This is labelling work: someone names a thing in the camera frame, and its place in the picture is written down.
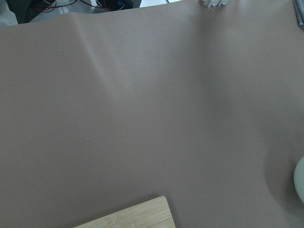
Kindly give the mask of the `mint green bowl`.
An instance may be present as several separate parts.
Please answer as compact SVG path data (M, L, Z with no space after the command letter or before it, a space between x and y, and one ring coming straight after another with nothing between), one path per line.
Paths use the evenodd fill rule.
M301 158L295 167L294 186L299 199L304 203L304 158Z

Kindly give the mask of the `bamboo cutting board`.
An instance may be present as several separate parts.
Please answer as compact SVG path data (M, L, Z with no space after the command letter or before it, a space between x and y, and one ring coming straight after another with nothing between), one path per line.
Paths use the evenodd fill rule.
M165 196L95 219L80 228L174 228L175 223Z

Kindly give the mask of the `grey folded cloth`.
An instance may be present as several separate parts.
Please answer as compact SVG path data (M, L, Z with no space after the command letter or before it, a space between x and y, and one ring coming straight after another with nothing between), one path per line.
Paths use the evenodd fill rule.
M293 0L296 19L300 28L304 28L304 0Z

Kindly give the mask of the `aluminium frame post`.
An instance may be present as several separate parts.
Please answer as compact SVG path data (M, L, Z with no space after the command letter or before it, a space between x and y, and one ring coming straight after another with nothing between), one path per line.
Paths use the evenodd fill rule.
M227 5L229 0L199 0L206 8L222 8Z

